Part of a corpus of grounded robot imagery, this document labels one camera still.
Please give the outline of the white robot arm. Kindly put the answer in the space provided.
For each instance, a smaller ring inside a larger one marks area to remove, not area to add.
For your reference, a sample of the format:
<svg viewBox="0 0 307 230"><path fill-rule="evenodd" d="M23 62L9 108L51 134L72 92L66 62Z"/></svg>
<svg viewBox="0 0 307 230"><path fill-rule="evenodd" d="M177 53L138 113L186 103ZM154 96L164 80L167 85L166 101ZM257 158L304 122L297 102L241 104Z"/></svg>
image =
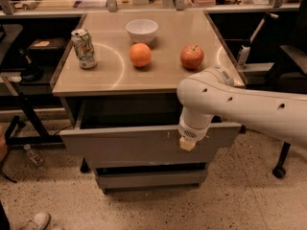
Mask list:
<svg viewBox="0 0 307 230"><path fill-rule="evenodd" d="M207 68L182 80L179 144L192 150L215 116L252 128L291 145L307 147L307 97L236 88L229 69Z"/></svg>

